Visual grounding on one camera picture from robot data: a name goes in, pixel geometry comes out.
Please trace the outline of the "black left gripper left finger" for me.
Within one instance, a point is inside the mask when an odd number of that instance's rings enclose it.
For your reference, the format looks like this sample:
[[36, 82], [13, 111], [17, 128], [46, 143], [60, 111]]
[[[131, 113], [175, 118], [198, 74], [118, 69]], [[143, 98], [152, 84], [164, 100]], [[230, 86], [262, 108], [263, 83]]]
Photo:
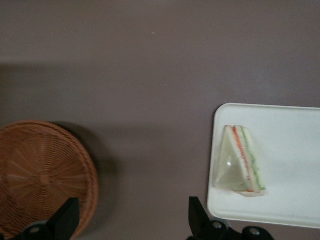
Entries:
[[49, 219], [29, 225], [21, 240], [70, 240], [80, 224], [80, 201], [69, 198]]

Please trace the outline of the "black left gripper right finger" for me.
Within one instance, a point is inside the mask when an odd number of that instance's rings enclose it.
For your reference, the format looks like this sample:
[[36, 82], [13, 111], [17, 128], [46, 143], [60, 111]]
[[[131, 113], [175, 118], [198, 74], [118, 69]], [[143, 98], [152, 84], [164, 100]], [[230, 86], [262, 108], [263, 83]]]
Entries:
[[187, 240], [227, 239], [227, 224], [220, 218], [210, 218], [201, 201], [196, 196], [189, 197], [188, 223], [191, 236]]

